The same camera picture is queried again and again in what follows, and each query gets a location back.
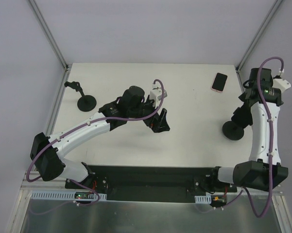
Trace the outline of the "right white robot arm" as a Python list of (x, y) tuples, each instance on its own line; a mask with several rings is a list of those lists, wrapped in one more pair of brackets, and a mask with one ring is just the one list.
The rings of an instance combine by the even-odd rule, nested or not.
[(252, 128), (249, 160), (234, 167), (216, 167), (217, 175), (209, 179), (213, 191), (221, 191), (226, 183), (268, 192), (283, 182), (289, 174), (282, 166), (277, 146), (277, 120), (283, 104), (282, 91), (276, 88), (271, 70), (253, 68), (244, 82), (245, 91), (239, 96), (243, 105), (230, 121), (222, 126), (224, 136), (232, 141), (242, 139), (244, 129)]

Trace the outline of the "black round-base phone stand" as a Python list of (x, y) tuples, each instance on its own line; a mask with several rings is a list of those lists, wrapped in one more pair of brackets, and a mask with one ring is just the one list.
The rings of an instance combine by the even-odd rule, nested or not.
[(227, 121), (222, 126), (222, 132), (226, 138), (232, 141), (238, 141), (244, 136), (244, 129), (239, 127), (233, 121)]

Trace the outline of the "pink case smartphone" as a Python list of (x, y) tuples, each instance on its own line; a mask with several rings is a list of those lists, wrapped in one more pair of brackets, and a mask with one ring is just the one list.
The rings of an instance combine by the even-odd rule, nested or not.
[(228, 76), (222, 73), (217, 73), (211, 85), (211, 90), (222, 93)]

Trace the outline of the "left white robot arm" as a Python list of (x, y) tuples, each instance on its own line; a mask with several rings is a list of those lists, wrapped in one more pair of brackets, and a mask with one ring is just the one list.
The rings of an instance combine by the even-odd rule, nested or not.
[(61, 177), (76, 181), (83, 189), (90, 188), (93, 172), (88, 165), (85, 162), (71, 161), (65, 156), (88, 140), (130, 121), (143, 121), (154, 133), (169, 131), (167, 110), (162, 107), (166, 97), (166, 90), (156, 84), (153, 84), (147, 97), (142, 88), (131, 86), (121, 97), (105, 104), (77, 126), (49, 136), (37, 134), (30, 158), (39, 177), (45, 182)]

